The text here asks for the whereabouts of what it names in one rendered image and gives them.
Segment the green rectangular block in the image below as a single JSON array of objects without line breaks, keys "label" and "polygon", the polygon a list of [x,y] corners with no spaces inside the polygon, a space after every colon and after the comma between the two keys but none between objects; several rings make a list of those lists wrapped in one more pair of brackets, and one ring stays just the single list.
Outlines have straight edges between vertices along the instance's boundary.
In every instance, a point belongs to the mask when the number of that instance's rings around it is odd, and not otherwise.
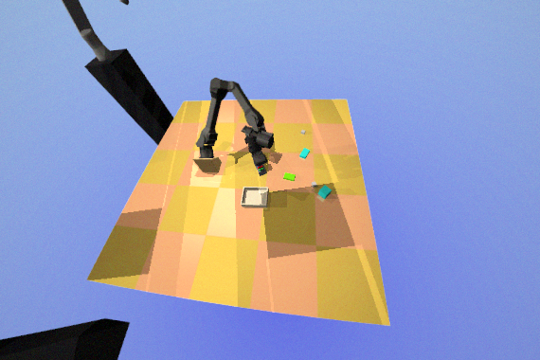
[{"label": "green rectangular block", "polygon": [[287,172],[286,172],[286,173],[284,174],[283,179],[290,180],[290,181],[295,181],[295,177],[296,177],[295,174],[291,174],[291,173],[287,173]]}]

